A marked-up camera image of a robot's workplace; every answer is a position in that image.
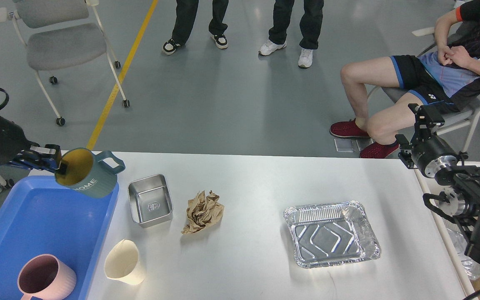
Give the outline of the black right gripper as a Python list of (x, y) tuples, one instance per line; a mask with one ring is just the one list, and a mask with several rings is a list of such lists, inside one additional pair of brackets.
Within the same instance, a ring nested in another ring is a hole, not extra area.
[(437, 179), (445, 175), (460, 161), (459, 155), (436, 131), (445, 120), (435, 107), (408, 104), (415, 115), (415, 133), (410, 141), (404, 134), (396, 134), (399, 159), (407, 169), (418, 169), (427, 178)]

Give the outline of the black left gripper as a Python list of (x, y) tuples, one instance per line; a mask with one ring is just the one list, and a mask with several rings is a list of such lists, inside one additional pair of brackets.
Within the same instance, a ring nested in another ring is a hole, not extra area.
[(60, 146), (46, 144), (43, 148), (34, 146), (25, 137), (19, 125), (0, 116), (0, 165), (15, 161), (23, 169), (46, 170), (64, 175), (67, 163), (61, 161)]

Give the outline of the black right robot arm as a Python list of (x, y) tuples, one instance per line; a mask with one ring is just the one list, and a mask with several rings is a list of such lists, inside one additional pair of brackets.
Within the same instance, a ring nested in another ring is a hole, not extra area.
[(415, 115), (415, 134), (410, 141), (396, 135), (400, 160), (408, 169), (417, 169), (447, 191), (438, 195), (425, 193), (425, 206), (461, 230), (467, 246), (465, 255), (480, 264), (480, 167), (466, 165), (466, 152), (455, 152), (440, 138), (436, 129), (444, 119), (436, 108), (409, 104)]

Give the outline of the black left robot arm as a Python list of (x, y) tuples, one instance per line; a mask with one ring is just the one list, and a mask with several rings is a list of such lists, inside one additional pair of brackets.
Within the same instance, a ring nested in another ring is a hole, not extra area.
[[(8, 103), (8, 94), (0, 104), (0, 110)], [(64, 175), (68, 163), (62, 160), (59, 145), (46, 144), (43, 148), (29, 141), (19, 125), (0, 116), (0, 166), (13, 165), (22, 169), (47, 170)]]

